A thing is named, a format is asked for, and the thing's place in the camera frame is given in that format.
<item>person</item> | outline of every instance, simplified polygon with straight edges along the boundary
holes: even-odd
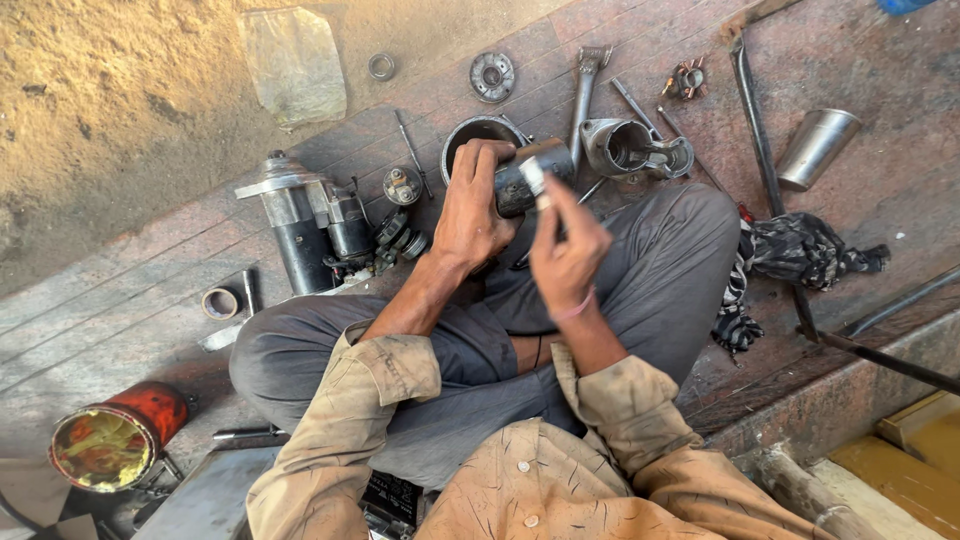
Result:
[[[295,429],[248,494],[253,537],[367,538],[375,468],[443,490],[417,538],[829,538],[700,450],[671,401],[732,267],[726,196],[671,187],[601,225],[547,175],[530,269],[447,305],[514,239],[492,185],[515,150],[457,150],[433,247],[392,300],[297,298],[244,326],[233,383]]]

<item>metal cup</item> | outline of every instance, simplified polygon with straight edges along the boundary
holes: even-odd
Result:
[[[780,187],[790,191],[813,187],[862,125],[859,118],[845,110],[808,112],[777,165]]]

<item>red cylinder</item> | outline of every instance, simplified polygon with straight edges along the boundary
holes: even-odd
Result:
[[[57,424],[49,457],[73,485],[112,493],[135,486],[186,424],[186,400],[163,382],[144,381],[85,406]]]

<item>knee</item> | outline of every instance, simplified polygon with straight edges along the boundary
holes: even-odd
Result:
[[[276,374],[304,357],[329,357],[340,336],[324,317],[328,297],[300,297],[260,311],[247,321],[230,354],[233,387],[243,396],[268,394]]]
[[[709,185],[684,186],[684,194],[678,201],[687,208],[686,223],[703,226],[717,237],[736,242],[740,236],[740,213],[730,195]]]

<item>plastic bag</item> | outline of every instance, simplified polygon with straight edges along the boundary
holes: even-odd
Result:
[[[299,6],[251,10],[237,17],[237,27],[256,96],[280,129],[346,115],[340,56],[322,15]]]

